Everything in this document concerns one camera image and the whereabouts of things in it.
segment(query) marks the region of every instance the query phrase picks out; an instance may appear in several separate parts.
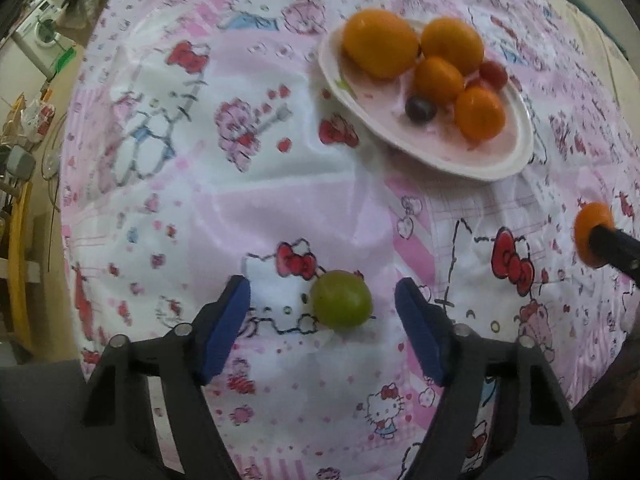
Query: orange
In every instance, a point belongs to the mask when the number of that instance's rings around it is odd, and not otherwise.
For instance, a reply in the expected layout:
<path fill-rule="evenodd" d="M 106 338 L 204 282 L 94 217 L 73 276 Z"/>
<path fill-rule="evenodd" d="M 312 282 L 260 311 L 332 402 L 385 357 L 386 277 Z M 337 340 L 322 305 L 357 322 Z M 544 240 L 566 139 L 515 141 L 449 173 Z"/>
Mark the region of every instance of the orange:
<path fill-rule="evenodd" d="M 411 25 L 396 14 L 365 9 L 344 25 L 342 47 L 370 76 L 393 79 L 414 65 L 420 45 Z"/>
<path fill-rule="evenodd" d="M 424 57 L 440 56 L 467 76 L 480 68 L 484 45 L 476 30 L 457 18 L 436 18 L 422 31 Z"/>
<path fill-rule="evenodd" d="M 427 57 L 415 68 L 415 91 L 420 97 L 444 106 L 456 100 L 465 89 L 460 71 L 441 57 Z"/>
<path fill-rule="evenodd" d="M 589 248 L 589 236 L 596 225 L 603 225 L 611 230 L 615 229 L 613 216 L 609 207 L 599 202 L 591 202 L 584 206 L 576 215 L 574 223 L 575 248 L 584 263 L 597 269 L 606 262 L 598 258 Z"/>
<path fill-rule="evenodd" d="M 504 128 L 506 117 L 500 98 L 487 88 L 474 86 L 456 99 L 454 117 L 460 132 L 473 141 L 493 139 Z"/>

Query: table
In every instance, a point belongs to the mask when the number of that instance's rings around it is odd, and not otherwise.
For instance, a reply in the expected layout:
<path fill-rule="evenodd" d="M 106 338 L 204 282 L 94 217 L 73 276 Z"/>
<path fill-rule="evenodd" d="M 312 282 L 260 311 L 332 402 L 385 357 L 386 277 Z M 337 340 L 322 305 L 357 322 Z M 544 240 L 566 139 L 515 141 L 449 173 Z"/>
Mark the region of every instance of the table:
<path fill-rule="evenodd" d="M 476 26 L 531 115 L 521 174 L 484 184 L 429 170 L 339 105 L 315 49 L 367 6 Z M 327 131 L 357 142 L 326 142 Z M 634 284 L 585 268 L 572 223 L 601 200 L 635 233 L 638 147 L 546 0 L 111 0 L 66 134 L 63 238 L 87 374 L 110 336 L 163 333 L 229 275 L 249 278 L 252 311 L 206 388 L 246 478 L 404 474 L 442 391 L 393 307 L 401 276 L 482 336 L 532 336 L 571 405 L 635 315 Z M 308 305 L 331 269 L 372 290 L 375 319 L 350 335 Z M 465 469 L 482 459 L 494 391 L 488 380 Z M 152 402 L 177 466 L 153 387 Z"/>

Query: screw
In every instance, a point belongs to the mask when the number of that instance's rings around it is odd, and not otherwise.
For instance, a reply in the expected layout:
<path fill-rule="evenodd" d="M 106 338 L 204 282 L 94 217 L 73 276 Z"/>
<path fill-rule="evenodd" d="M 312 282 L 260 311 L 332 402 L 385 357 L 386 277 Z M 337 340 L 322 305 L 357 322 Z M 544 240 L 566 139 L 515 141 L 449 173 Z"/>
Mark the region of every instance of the screw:
<path fill-rule="evenodd" d="M 528 335 L 521 335 L 518 339 L 518 343 L 524 346 L 524 348 L 533 348 L 536 345 L 535 340 Z"/>
<path fill-rule="evenodd" d="M 467 337 L 468 335 L 471 335 L 473 330 L 471 330 L 471 327 L 469 325 L 465 325 L 464 323 L 456 323 L 453 326 L 453 332 L 460 337 Z"/>
<path fill-rule="evenodd" d="M 113 336 L 109 341 L 109 346 L 113 348 L 120 348 L 129 342 L 129 338 L 124 334 L 117 334 Z"/>
<path fill-rule="evenodd" d="M 192 331 L 193 326 L 191 326 L 191 323 L 180 323 L 180 325 L 176 325 L 174 328 L 175 335 L 180 337 L 188 336 Z"/>

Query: washing machine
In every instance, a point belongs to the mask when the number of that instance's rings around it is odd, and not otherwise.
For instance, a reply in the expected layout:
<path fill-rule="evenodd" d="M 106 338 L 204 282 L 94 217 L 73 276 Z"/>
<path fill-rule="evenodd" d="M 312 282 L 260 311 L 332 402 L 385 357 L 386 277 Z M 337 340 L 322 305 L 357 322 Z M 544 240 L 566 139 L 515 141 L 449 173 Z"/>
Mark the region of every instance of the washing machine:
<path fill-rule="evenodd" d="M 62 9 L 53 0 L 36 0 L 31 8 L 12 38 L 47 79 L 52 79 L 56 75 L 56 62 L 74 42 L 56 31 L 56 19 Z"/>

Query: cherry tomato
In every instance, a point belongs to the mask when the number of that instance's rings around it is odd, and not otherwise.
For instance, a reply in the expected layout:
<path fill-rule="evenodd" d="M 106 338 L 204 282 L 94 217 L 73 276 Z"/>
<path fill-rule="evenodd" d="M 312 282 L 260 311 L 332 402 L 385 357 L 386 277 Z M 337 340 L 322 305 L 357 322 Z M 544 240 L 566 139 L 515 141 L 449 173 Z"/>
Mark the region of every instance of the cherry tomato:
<path fill-rule="evenodd" d="M 507 71 L 497 61 L 483 61 L 480 65 L 480 77 L 497 91 L 502 90 L 509 80 Z"/>

